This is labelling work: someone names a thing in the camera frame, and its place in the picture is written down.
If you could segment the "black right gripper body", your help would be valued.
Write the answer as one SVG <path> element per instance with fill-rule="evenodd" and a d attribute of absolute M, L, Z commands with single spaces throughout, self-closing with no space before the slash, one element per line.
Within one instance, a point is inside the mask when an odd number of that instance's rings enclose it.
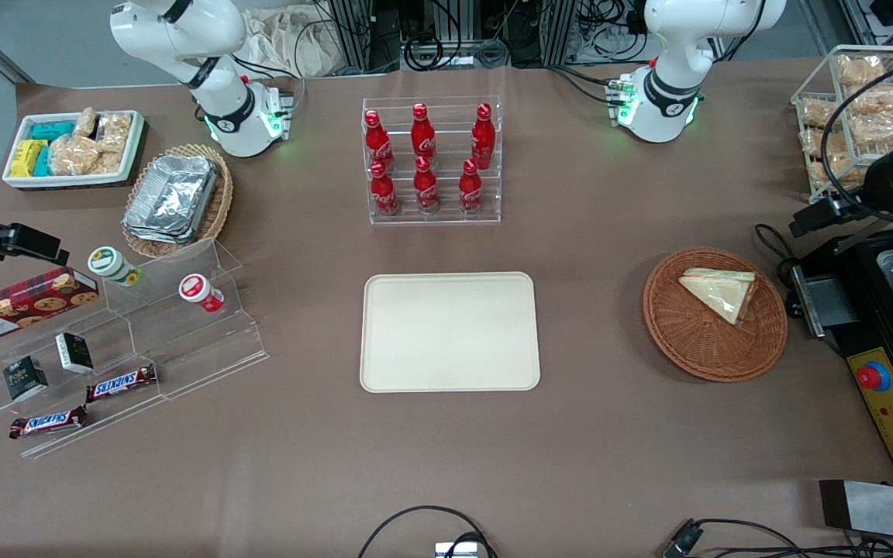
<path fill-rule="evenodd" d="M 60 247 L 57 237 L 33 227 L 12 223 L 0 225 L 0 261 L 4 261 L 6 257 L 29 257 L 64 266 L 70 258 L 70 252 Z"/>

